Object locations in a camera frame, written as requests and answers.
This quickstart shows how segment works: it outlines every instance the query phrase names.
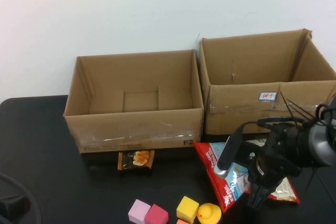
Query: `chip bag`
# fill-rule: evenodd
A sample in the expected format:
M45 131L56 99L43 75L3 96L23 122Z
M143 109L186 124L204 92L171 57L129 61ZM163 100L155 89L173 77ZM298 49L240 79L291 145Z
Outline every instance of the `chip bag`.
M198 155L206 166L206 170L219 204L225 212L245 192L249 190L247 168L232 163L226 178L219 178L214 173L214 167L222 153L225 143L196 143L193 142ZM269 196L270 199L289 200L299 202L296 192L285 178L276 191Z

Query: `toy block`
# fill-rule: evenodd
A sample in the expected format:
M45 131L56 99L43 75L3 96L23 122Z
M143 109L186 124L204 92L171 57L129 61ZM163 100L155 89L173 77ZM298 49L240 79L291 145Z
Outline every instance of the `toy block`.
M196 201L184 196L176 209L176 215L179 219L184 220L189 224L193 224L198 207L199 204Z
M145 216L150 208L150 205L136 199L131 210L128 212L130 221L136 224L145 224Z
M178 220L176 224L188 224L188 223L184 222L183 220Z
M154 204L151 209L149 209L145 217L145 224L166 224L167 222L168 212L156 204Z

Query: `cardboard box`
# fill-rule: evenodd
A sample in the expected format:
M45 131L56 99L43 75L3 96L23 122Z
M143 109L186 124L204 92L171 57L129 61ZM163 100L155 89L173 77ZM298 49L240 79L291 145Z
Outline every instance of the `cardboard box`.
M78 57L64 116L81 153L192 146L203 124L195 52Z
M309 112L336 92L336 74L306 29L203 39L199 56L206 134L231 134L247 121L289 116L280 92ZM244 133L264 131L247 125Z

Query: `pink foam cube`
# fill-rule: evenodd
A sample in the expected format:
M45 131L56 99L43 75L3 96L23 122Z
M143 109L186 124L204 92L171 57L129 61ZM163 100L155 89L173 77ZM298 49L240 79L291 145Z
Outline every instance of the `pink foam cube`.
M128 212L130 221L136 224L145 224L145 216L150 208L150 205L136 199L131 210Z
M156 204L154 204L151 209L149 209L145 217L145 224L166 224L167 222L168 212Z
M188 223L184 222L183 220L178 220L176 224L188 224Z

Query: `yellow rubber duck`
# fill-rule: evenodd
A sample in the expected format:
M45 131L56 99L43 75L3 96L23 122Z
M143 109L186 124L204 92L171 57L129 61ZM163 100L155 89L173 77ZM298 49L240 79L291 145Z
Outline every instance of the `yellow rubber duck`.
M205 203L199 207L196 215L201 224L217 224L222 216L222 210L219 206Z

